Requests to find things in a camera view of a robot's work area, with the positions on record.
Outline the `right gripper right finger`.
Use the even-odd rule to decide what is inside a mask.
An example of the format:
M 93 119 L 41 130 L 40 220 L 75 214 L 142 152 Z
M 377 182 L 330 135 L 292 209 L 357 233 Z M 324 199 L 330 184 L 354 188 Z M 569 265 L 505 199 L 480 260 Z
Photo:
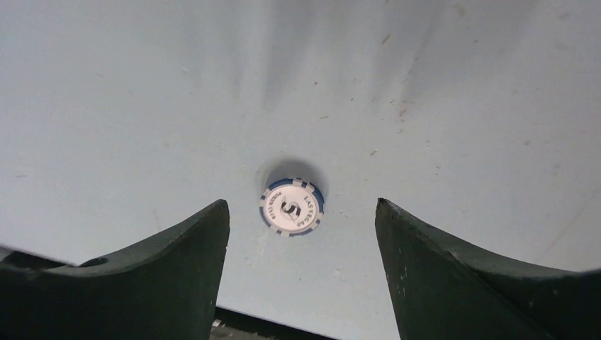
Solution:
M 401 339 L 599 339 L 600 271 L 511 259 L 385 198 L 375 230 Z

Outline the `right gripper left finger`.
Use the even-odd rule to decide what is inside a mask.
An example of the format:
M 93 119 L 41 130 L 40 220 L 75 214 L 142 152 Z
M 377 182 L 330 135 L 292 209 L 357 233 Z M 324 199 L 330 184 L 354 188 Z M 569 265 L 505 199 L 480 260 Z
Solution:
M 2 339 L 208 339 L 230 234 L 220 199 L 118 251 L 1 261 Z

